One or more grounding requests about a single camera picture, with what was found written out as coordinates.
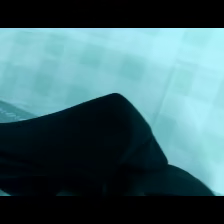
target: checkered pattern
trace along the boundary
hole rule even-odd
[[[224,193],[224,29],[0,29],[0,99],[44,115],[119,92],[170,163]]]

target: checkered fabric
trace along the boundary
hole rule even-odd
[[[224,193],[223,42],[219,28],[0,29],[0,100],[41,116],[121,93],[171,164]]]

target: black cloth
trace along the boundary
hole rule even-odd
[[[55,195],[62,188],[125,195],[139,189],[136,172],[147,188],[145,178],[169,165],[141,114],[120,94],[110,94],[0,124],[0,167],[0,188],[12,195]],[[119,178],[127,181],[119,185]]]

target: black object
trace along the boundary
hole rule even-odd
[[[168,165],[147,122],[119,94],[0,124],[0,167],[0,188],[11,195],[213,195]]]

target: teal background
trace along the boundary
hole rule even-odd
[[[224,194],[224,29],[0,29],[0,100],[37,116],[118,92]]]

